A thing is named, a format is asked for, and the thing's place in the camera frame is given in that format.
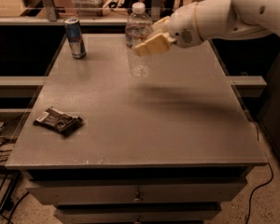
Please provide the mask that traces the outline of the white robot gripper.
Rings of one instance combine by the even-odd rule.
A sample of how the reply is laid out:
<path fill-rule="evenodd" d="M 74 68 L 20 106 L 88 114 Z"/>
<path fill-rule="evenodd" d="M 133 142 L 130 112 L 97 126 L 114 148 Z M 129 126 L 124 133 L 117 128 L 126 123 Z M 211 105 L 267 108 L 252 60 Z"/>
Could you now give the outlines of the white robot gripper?
<path fill-rule="evenodd" d="M 169 31 L 169 33 L 155 34 L 133 46 L 133 53 L 144 57 L 164 53 L 173 43 L 184 49 L 202 44 L 203 39 L 198 29 L 197 6 L 197 2 L 188 4 L 177 9 L 170 17 L 166 16 L 154 22 L 152 25 L 154 31 Z"/>

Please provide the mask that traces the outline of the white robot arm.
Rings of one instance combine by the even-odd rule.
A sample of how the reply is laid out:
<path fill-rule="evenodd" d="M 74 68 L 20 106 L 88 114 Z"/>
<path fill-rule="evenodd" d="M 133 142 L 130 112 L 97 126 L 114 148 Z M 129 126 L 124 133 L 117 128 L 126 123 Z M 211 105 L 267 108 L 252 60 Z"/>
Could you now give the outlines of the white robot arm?
<path fill-rule="evenodd" d="M 280 0 L 202 0 L 178 8 L 152 25 L 152 33 L 133 47 L 138 56 L 164 53 L 172 45 L 190 48 L 205 40 L 280 37 Z"/>

